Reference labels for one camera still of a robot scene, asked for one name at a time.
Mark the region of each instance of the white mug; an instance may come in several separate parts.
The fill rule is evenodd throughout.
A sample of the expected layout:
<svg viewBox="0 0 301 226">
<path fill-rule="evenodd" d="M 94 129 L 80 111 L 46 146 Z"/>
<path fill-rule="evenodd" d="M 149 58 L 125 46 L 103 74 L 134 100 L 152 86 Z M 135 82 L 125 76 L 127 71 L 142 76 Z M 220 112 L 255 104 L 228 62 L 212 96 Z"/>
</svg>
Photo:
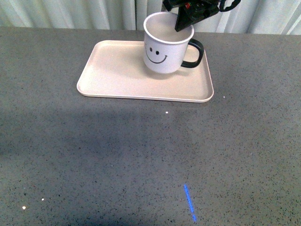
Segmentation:
<svg viewBox="0 0 301 226">
<path fill-rule="evenodd" d="M 158 12 L 149 15 L 144 23 L 144 63 L 157 73 L 173 73 L 181 66 L 197 67 L 202 60 L 204 47 L 199 41 L 192 39 L 193 26 L 179 32 L 174 27 L 177 14 Z M 199 50 L 196 62 L 183 61 L 188 45 Z"/>
</svg>

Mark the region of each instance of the smiley face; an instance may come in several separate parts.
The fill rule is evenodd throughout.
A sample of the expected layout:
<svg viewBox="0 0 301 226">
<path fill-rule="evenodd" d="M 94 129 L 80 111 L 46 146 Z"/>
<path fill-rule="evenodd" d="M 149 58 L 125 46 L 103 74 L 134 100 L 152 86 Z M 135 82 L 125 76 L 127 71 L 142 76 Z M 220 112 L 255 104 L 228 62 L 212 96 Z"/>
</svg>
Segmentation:
<svg viewBox="0 0 301 226">
<path fill-rule="evenodd" d="M 160 55 L 160 52 L 159 52 L 159 51 L 153 50 L 152 47 L 150 47 L 149 50 L 150 50 L 150 52 L 155 53 L 157 56 L 159 56 L 159 58 L 162 59 L 162 57 L 160 57 L 160 56 L 162 56 L 162 54 Z M 164 58 L 163 58 L 163 60 L 153 61 L 153 60 L 150 59 L 149 55 L 147 54 L 147 48 L 146 48 L 146 47 L 145 47 L 145 52 L 146 52 L 147 58 L 148 58 L 151 62 L 153 62 L 154 64 L 160 64 L 160 63 L 163 63 L 163 62 L 166 60 L 166 58 L 167 58 L 167 55 L 165 55 Z"/>
</svg>

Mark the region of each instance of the beige plastic tray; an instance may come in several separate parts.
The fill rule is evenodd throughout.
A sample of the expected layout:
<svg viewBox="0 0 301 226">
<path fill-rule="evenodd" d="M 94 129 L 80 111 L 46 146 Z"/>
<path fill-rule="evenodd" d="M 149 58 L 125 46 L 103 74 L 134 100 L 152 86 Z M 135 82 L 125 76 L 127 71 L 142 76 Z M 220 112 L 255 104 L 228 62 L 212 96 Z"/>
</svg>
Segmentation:
<svg viewBox="0 0 301 226">
<path fill-rule="evenodd" d="M 97 43 L 79 78 L 77 90 L 88 97 L 206 102 L 214 94 L 206 53 L 196 68 L 158 74 L 143 61 L 142 41 L 106 40 Z M 188 46 L 184 60 L 198 51 Z"/>
</svg>

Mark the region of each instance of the black mug handle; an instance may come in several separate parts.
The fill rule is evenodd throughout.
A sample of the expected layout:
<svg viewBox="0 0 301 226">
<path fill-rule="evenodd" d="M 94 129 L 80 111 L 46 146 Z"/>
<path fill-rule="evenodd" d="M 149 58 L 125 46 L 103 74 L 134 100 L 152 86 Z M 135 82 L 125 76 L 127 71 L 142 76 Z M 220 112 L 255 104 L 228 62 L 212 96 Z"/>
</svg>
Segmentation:
<svg viewBox="0 0 301 226">
<path fill-rule="evenodd" d="M 198 60 L 196 62 L 183 61 L 183 63 L 181 64 L 181 67 L 194 68 L 194 67 L 197 67 L 199 65 L 199 63 L 201 63 L 201 60 L 204 55 L 204 46 L 202 43 L 200 43 L 198 40 L 195 40 L 195 39 L 190 39 L 190 41 L 188 42 L 188 45 L 191 45 L 198 49 L 198 51 L 199 51 Z"/>
</svg>

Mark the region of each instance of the table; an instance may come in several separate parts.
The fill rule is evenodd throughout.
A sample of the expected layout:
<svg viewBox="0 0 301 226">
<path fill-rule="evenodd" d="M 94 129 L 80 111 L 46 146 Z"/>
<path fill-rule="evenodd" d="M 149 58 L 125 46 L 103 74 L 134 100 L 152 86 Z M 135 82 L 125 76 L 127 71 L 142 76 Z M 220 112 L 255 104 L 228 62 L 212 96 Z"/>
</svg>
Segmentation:
<svg viewBox="0 0 301 226">
<path fill-rule="evenodd" d="M 141 31 L 1 27 L 0 225 L 300 225 L 301 37 L 194 38 L 201 104 L 77 91 L 96 43 Z"/>
</svg>

